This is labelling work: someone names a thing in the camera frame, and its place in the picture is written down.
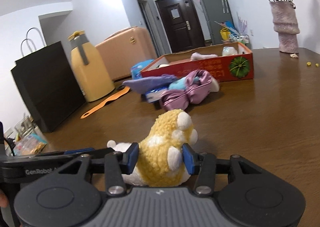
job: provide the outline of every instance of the cardboard box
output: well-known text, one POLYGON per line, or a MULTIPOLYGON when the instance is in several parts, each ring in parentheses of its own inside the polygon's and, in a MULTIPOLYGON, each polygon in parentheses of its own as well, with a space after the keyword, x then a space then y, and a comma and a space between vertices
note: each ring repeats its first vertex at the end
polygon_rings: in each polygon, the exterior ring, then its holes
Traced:
POLYGON ((159 57, 145 67, 141 71, 141 75, 142 77, 149 77, 170 74, 180 78, 197 69, 207 70, 220 82, 253 79, 252 51, 242 43, 230 43, 167 54, 159 57), (232 46, 241 54, 222 56, 222 50, 225 46, 232 46), (219 57, 190 61, 191 55, 195 52, 200 54, 216 54, 219 57), (170 64, 170 66, 157 68, 161 64, 170 64))

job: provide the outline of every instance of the pink ceramic vase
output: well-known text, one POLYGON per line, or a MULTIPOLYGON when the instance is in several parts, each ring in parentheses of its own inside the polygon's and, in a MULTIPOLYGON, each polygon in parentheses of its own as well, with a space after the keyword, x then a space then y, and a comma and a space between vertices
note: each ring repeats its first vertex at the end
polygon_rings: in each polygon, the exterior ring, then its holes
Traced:
POLYGON ((293 4, 287 1, 270 2, 274 30, 279 34, 281 52, 295 54, 299 52, 297 34, 300 33, 293 4))

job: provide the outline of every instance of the purple cloth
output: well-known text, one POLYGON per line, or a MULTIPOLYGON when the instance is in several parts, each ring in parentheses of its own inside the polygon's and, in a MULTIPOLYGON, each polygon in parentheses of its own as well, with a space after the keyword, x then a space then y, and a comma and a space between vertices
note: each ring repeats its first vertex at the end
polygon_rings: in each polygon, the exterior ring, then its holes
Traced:
POLYGON ((150 76, 137 80, 124 81, 122 85, 129 86, 134 92, 145 94, 151 90, 169 86, 176 80, 177 77, 174 75, 150 76))
POLYGON ((173 109, 185 110, 190 103, 199 104, 209 94, 212 77, 206 70, 196 70, 186 77, 186 90, 168 90, 161 95, 160 104, 166 111, 173 109))

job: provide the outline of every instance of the metal screw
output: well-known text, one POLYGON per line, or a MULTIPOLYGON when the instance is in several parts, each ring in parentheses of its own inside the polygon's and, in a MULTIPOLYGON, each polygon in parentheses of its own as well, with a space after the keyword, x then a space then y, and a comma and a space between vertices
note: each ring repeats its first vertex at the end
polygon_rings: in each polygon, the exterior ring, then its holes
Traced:
POLYGON ((212 191, 211 188, 209 186, 206 186, 206 185, 198 186, 196 188, 196 192, 198 194, 210 194, 211 191, 212 191))
POLYGON ((124 192, 124 188, 120 185, 111 186, 108 189, 110 194, 122 194, 124 192))

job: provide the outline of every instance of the gray ribbed panel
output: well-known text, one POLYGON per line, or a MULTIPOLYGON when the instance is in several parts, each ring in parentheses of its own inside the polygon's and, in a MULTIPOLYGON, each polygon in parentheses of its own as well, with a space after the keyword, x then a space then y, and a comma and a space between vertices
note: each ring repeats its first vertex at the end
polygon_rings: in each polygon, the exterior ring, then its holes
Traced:
POLYGON ((126 197, 109 199, 99 215, 83 227, 237 227, 209 198, 187 188, 133 188, 126 197))

